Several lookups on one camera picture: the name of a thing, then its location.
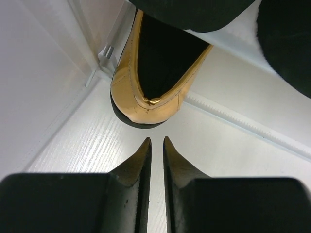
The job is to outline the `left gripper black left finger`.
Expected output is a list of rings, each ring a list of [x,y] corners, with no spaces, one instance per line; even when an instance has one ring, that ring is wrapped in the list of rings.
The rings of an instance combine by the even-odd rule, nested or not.
[[[0,183],[3,233],[144,233],[152,144],[108,173],[16,173]]]

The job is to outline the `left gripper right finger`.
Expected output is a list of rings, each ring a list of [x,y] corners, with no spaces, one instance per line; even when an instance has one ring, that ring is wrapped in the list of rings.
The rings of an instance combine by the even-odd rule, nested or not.
[[[170,233],[308,233],[311,193],[289,177],[213,178],[163,141]]]

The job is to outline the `gold pointed shoe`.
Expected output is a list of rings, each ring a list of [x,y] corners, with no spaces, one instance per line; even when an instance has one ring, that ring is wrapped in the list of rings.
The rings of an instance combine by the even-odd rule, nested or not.
[[[138,10],[114,72],[111,104],[129,126],[154,128],[178,112],[212,45]]]

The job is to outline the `purple loafer shoe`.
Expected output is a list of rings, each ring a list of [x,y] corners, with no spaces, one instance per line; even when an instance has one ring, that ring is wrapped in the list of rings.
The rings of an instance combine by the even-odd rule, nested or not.
[[[257,38],[273,70],[294,89],[311,96],[311,2],[263,0]]]
[[[253,0],[129,0],[147,15],[170,26],[208,33],[219,30],[246,10]]]

